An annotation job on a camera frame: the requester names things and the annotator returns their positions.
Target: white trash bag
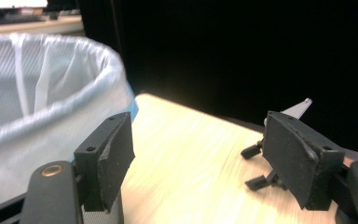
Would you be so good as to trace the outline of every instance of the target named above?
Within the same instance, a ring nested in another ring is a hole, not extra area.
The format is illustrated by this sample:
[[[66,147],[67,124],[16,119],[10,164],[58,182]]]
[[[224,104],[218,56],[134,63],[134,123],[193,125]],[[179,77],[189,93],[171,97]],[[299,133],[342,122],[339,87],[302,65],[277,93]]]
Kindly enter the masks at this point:
[[[133,120],[138,107],[112,49],[86,37],[0,35],[0,203],[126,111]]]

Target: wooden table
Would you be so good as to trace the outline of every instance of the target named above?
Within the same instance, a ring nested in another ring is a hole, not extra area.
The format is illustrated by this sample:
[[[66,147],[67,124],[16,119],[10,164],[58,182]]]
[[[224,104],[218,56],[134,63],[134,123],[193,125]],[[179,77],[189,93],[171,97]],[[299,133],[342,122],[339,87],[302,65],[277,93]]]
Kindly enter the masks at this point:
[[[150,94],[136,102],[125,223],[335,223],[334,202],[329,211],[301,210],[288,190],[244,185],[271,170],[261,155],[241,156],[261,133]]]

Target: brass screw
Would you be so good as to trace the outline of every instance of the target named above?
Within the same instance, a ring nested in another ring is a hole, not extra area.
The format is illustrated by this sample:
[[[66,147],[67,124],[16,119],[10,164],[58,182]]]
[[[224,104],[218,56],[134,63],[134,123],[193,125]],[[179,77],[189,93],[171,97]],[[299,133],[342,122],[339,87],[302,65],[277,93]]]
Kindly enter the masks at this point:
[[[46,167],[42,171],[42,176],[52,176],[57,175],[63,170],[63,167],[61,165],[50,165],[49,167]]]

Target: light wood tabletop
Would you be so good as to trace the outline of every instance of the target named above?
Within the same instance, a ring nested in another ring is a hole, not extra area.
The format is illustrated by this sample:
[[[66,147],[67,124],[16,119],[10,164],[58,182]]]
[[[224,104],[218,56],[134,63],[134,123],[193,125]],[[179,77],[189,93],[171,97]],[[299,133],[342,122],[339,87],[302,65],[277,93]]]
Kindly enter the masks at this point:
[[[262,155],[241,156],[262,133],[146,93],[136,102],[125,223],[335,223],[334,202],[329,211],[301,210],[289,190],[246,187],[271,171]]]

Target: black background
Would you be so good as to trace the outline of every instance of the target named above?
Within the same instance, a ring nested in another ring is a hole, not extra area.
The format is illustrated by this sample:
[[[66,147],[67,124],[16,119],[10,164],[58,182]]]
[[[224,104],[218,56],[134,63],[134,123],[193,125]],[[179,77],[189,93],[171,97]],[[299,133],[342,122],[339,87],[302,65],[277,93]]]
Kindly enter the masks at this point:
[[[259,125],[310,98],[301,120],[358,151],[358,1],[118,2],[135,94]]]

